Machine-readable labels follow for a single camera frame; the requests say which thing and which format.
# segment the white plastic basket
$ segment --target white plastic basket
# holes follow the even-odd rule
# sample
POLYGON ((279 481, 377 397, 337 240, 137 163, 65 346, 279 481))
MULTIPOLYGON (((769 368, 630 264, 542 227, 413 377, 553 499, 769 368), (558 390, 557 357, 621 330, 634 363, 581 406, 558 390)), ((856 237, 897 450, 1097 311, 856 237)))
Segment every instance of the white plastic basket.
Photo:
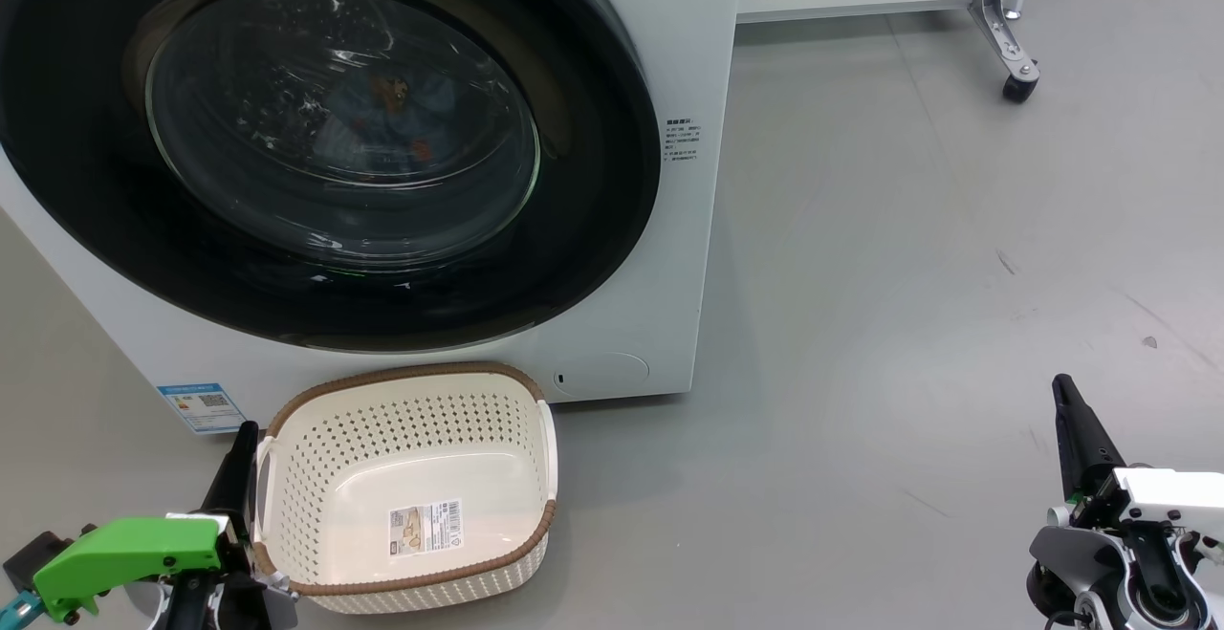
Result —
POLYGON ((464 363, 323 383, 290 400, 259 444, 257 564, 339 613, 508 592, 543 560, 556 447, 543 394, 519 369, 464 363))

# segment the basket handle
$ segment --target basket handle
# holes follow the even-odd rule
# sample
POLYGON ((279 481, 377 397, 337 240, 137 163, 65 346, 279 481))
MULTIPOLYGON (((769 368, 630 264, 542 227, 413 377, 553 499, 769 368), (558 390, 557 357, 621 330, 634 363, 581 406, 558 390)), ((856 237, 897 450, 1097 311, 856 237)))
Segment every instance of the basket handle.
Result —
POLYGON ((264 437, 255 449, 255 503, 251 504, 251 541, 263 542, 263 511, 267 508, 268 491, 274 484, 277 456, 272 454, 275 437, 264 437))
POLYGON ((552 422, 552 411, 546 400, 539 400, 540 431, 548 445, 548 500, 557 499, 557 428, 552 422))

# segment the washing machine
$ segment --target washing machine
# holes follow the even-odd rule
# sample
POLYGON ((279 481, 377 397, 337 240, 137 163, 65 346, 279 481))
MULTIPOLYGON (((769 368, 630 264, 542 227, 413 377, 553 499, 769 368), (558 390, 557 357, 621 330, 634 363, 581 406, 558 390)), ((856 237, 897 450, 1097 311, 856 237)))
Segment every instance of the washing machine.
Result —
POLYGON ((0 203, 196 433, 446 361, 685 391, 734 20, 0 0, 0 203))

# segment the floor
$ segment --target floor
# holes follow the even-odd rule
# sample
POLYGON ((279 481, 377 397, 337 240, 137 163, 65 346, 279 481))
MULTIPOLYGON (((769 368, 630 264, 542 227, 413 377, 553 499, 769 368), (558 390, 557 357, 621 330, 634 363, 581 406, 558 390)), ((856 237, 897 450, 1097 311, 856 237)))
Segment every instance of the floor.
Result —
MULTIPOLYGON (((1220 2, 1029 0, 1021 108, 967 16, 741 28, 695 389, 559 412, 523 590, 301 626, 1040 628, 1054 373, 1126 460, 1224 470, 1220 2)), ((2 217, 0 264, 0 552, 195 506, 224 442, 2 217)))

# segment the product label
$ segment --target product label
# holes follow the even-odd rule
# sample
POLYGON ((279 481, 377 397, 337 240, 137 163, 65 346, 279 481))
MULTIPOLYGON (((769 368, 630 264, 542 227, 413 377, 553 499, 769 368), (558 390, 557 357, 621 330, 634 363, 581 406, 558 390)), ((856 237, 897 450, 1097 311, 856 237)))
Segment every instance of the product label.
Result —
POLYGON ((405 557, 463 546, 460 499, 390 511, 390 555, 405 557))
POLYGON ((219 383, 192 383, 188 387, 158 387, 162 398, 179 412, 196 434, 237 431, 246 421, 219 383))
POLYGON ((663 124, 665 163, 696 159, 696 150, 701 146, 701 126, 694 124, 692 117, 670 117, 663 124))

